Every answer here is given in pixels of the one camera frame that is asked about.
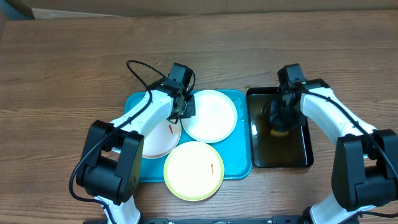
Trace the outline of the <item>yellow green sponge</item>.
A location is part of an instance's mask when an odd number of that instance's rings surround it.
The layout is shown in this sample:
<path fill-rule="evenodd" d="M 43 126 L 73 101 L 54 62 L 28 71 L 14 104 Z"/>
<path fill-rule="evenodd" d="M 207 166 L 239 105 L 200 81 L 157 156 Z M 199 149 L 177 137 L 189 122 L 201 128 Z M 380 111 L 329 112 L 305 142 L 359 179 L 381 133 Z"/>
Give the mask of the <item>yellow green sponge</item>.
<path fill-rule="evenodd" d="M 272 129 L 269 134 L 271 136 L 281 138 L 281 137 L 288 136 L 289 135 L 289 131 L 276 131 L 275 129 Z"/>

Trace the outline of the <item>yellow green plate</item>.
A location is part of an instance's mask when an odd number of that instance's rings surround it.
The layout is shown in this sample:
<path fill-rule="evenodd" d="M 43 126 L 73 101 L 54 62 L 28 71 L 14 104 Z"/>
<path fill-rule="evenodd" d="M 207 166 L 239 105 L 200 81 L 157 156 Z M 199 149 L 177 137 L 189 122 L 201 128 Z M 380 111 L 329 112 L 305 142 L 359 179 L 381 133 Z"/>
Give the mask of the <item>yellow green plate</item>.
<path fill-rule="evenodd" d="M 223 160 L 209 144 L 190 141 L 177 146 L 166 158 L 164 181 L 178 198 L 190 202 L 211 197 L 224 178 Z"/>

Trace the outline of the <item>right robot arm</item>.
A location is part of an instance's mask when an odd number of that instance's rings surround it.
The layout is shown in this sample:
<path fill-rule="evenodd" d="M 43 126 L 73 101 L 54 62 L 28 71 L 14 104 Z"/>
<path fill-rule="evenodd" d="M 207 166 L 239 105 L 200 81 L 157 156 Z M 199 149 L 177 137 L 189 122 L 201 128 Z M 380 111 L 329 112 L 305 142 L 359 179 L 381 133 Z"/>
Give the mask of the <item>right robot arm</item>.
<path fill-rule="evenodd" d="M 397 133 L 377 129 L 352 113 L 322 79 L 307 80 L 299 64 L 277 73 L 278 97 L 266 104 L 271 135 L 286 136 L 312 119 L 335 146 L 332 192 L 308 207 L 301 223 L 357 223 L 397 200 Z"/>

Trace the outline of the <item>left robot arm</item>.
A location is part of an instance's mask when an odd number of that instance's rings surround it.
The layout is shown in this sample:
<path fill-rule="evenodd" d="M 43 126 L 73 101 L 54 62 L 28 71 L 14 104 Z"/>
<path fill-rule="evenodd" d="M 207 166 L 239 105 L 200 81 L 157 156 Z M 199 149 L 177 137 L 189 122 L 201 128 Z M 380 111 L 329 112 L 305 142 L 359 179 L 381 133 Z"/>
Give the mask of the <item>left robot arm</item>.
<path fill-rule="evenodd" d="M 89 128 L 81 159 L 70 176 L 70 195 L 98 203 L 103 223 L 139 223 L 133 193 L 141 171 L 144 140 L 161 122 L 178 123 L 195 115 L 194 71 L 175 63 L 168 75 L 145 85 L 143 99 L 110 123 L 96 120 Z"/>

